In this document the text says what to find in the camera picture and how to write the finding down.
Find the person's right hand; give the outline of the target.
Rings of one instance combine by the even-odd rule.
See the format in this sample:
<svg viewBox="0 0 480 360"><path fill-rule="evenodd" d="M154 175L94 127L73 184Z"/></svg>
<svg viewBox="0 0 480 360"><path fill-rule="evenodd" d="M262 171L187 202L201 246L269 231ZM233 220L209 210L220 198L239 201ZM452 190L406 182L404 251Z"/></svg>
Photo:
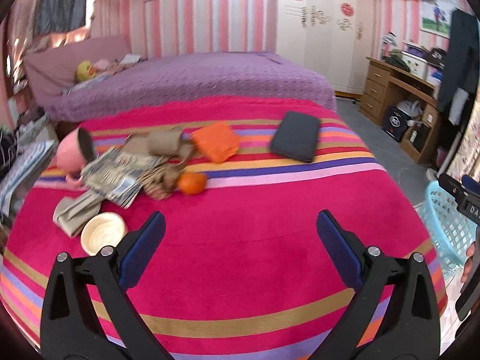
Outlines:
<svg viewBox="0 0 480 360"><path fill-rule="evenodd" d="M460 277L460 282L462 284L464 284L468 280L469 274L472 271L474 252L475 252L475 243L473 242L465 252L467 259L465 261L465 266L463 268L462 275Z"/></svg>

